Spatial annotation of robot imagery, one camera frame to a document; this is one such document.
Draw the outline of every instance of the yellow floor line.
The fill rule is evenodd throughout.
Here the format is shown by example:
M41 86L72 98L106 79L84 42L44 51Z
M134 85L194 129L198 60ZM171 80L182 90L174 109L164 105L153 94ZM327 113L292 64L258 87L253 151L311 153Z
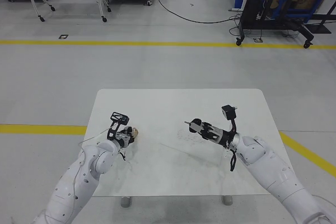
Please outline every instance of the yellow floor line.
M86 128L86 126L0 124L0 133L85 135Z
M0 40L0 45L83 45L83 46L196 46L209 48L282 48L303 49L298 44L151 42L151 41L74 41L74 40ZM336 45L312 45L310 49L336 50Z
M303 145L296 142L294 139L290 138L286 134L280 132L281 139L285 145L295 150L297 153L299 153L301 156L307 158L311 162L313 162L316 166L320 167L321 169L328 172L330 175L334 176L336 178L336 167L323 158L321 158L316 153L310 151Z
M86 126L64 125L24 125L24 124L0 124L0 133L3 134L69 134L85 135ZM279 132L283 143L298 152L303 157L313 162L316 166L328 172L336 178L336 167L319 155L310 151L286 134Z

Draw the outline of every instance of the concrete floor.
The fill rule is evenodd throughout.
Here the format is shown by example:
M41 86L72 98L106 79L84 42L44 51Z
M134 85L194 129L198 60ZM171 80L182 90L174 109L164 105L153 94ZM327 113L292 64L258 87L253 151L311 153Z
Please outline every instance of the concrete floor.
M200 25L153 6L112 4L108 22L88 0L0 1L0 39L235 42L233 22ZM201 21L226 19L230 1L164 0L169 9ZM314 44L336 44L316 35ZM252 43L255 31L246 39ZM263 31L265 43L302 44ZM0 123L87 125L101 88L259 88L279 130L336 166L336 50L162 46L0 45ZM82 136L0 134L0 223L30 223L75 160ZM301 182L336 204L336 180L286 147ZM139 197L122 209L119 198L94 197L74 223L293 223L271 195L220 198Z

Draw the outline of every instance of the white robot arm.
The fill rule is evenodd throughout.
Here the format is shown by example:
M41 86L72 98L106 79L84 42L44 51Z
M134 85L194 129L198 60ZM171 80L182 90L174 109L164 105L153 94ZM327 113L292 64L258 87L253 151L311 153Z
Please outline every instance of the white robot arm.
M194 119L189 130L198 132L204 139L229 148L233 152L231 171L236 155L258 183L277 198L298 224L334 223L336 214L324 208L300 183L291 168L261 138L241 136L236 132L235 109L223 106L225 118L231 121L232 129L227 132Z
M134 142L138 134L135 128L125 127L117 132L121 124L127 125L129 120L127 116L113 113L111 120L113 123L108 131L107 140L96 146L89 145L82 148L78 159L60 178L46 209L33 223L71 223L90 200L99 184L100 175L108 172L121 148L126 148Z

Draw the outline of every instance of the black cord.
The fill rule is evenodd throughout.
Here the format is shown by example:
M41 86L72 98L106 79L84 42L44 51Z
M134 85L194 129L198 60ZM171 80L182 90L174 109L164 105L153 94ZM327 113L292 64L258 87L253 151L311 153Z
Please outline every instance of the black cord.
M333 21L333 22L325 22L324 24L333 24L334 22L336 21ZM315 23L315 24L304 24L304 25L318 25L320 24L321 22L318 22L318 23Z
M232 151L233 153L233 156L231 157L231 160L230 160L230 171L233 172L235 168L235 163L236 163L236 154L234 150L230 150L230 151Z
M198 23L198 24L218 24L218 23L221 23L221 22L227 22L227 21L231 21L231 20L233 20L233 19L231 19L231 17L228 18L227 20L222 20L222 21L217 21L217 22L199 22L199 21L190 20L190 19L188 19L188 18L184 18L183 16L179 16L177 13L174 13L174 12L170 11L169 9L167 9L167 8L162 4L161 0L158 0L158 1L159 1L159 3L161 4L161 6L163 6L163 8L165 8L165 10L167 10L168 12L172 13L173 15L176 15L176 16L179 17L179 18L182 18L183 20L187 20L187 21L190 21L190 22L196 22L196 23Z
M230 33L231 35L233 35L233 36L240 36L240 35L232 34L232 33L230 32L232 29L235 29L235 28L238 28L238 27L235 26L235 27L233 27L233 28L230 28L230 29L229 29L229 33Z
M123 155L123 153L120 152L120 154L121 154L123 160L125 161L125 156Z
M293 39L295 39L300 34L300 32L297 32L296 34L289 34L289 30L286 30L286 31L287 31L287 34L284 34L284 33L282 34L282 36L284 38L293 38Z

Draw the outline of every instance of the table top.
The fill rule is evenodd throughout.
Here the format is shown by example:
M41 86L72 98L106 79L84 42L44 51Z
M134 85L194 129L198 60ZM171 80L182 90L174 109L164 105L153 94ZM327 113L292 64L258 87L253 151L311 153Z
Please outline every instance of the table top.
M139 131L112 168L100 177L94 196L245 195L269 194L238 161L230 171L232 154L198 134L184 121L200 118L230 130L221 107L236 106L237 131L260 136L290 166L263 93L257 89L100 90L85 139L111 125L118 112ZM97 139L85 142L95 144Z

